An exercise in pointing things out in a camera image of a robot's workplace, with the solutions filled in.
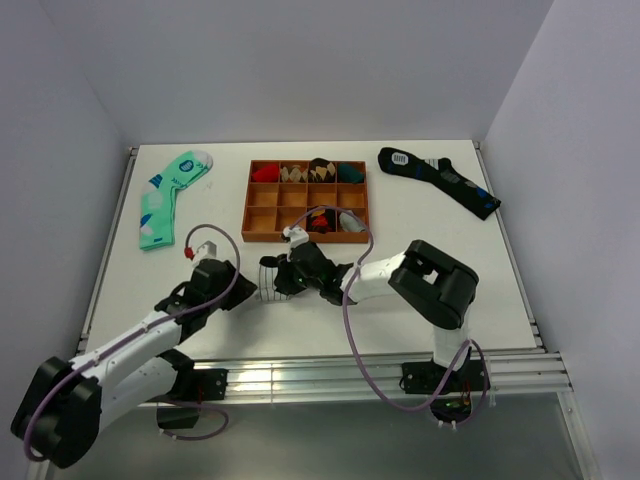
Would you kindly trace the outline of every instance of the sock toe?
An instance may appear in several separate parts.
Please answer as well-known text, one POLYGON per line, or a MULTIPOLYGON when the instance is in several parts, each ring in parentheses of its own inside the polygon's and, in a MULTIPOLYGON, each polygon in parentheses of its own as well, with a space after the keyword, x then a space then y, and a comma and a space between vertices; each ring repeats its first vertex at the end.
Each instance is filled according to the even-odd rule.
POLYGON ((193 154, 193 158, 198 160, 199 162, 205 164, 207 167, 213 167, 213 158, 207 152, 202 150, 191 150, 193 154))

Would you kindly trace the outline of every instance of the white wall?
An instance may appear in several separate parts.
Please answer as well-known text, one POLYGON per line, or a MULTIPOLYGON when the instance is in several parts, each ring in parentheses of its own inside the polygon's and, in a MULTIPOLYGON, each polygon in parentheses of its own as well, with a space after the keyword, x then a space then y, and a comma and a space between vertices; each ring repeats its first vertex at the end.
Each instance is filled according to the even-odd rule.
POLYGON ((484 138, 552 0, 41 0, 131 143, 484 138))
POLYGON ((36 0, 0 2, 0 465, 22 478, 9 424, 37 366, 74 352, 126 149, 36 0))
POLYGON ((640 476, 640 3, 556 0, 484 153, 607 479, 640 476))

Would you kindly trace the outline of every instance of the red sock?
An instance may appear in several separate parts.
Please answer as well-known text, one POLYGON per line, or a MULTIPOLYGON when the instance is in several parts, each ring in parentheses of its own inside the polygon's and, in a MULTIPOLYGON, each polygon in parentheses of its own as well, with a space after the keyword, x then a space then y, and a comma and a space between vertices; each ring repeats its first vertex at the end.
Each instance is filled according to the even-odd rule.
POLYGON ((251 180, 254 182, 277 182, 279 178, 280 170, 277 163, 262 167, 251 175, 251 180))

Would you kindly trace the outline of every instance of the black sock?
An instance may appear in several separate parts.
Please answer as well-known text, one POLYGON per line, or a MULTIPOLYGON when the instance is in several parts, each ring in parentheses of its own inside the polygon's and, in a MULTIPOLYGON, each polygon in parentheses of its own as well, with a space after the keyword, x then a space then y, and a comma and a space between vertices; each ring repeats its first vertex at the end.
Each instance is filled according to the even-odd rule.
POLYGON ((409 152, 385 147, 378 154, 378 164, 383 172, 390 175, 432 183, 482 220, 486 220, 502 203, 460 175, 448 158, 424 161, 409 152))

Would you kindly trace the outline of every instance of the patterned sock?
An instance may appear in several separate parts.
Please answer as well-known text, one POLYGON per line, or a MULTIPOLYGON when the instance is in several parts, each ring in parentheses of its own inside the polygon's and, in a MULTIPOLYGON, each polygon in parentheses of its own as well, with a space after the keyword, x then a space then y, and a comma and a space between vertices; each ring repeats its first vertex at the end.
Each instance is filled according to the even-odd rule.
POLYGON ((140 217, 140 248, 151 250, 173 245, 176 192, 207 173, 213 166, 211 156, 199 150, 183 153, 145 185, 140 217))

